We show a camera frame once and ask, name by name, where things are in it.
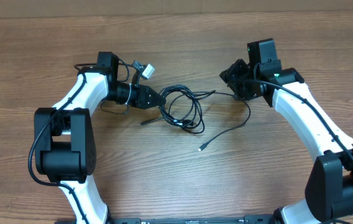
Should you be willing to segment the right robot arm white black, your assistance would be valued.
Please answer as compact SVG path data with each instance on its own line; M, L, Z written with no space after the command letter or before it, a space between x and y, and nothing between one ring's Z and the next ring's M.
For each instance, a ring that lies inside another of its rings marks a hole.
M313 168L305 196L271 215L247 215L245 223L339 223L353 215L353 138L319 106L304 78L283 68L273 39L247 45L249 61L236 60L220 78L237 98L263 97L306 146Z

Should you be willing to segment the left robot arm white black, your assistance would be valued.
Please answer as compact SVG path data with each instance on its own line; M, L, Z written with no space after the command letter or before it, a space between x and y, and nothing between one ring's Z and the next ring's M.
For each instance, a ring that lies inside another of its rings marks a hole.
M65 194L75 223L113 223L93 177L97 153L91 117L105 101L146 110L166 100L140 84L155 71L149 63L127 64L112 52L99 52L95 63L74 68L77 80L67 95L34 114L29 174L36 183L58 187Z

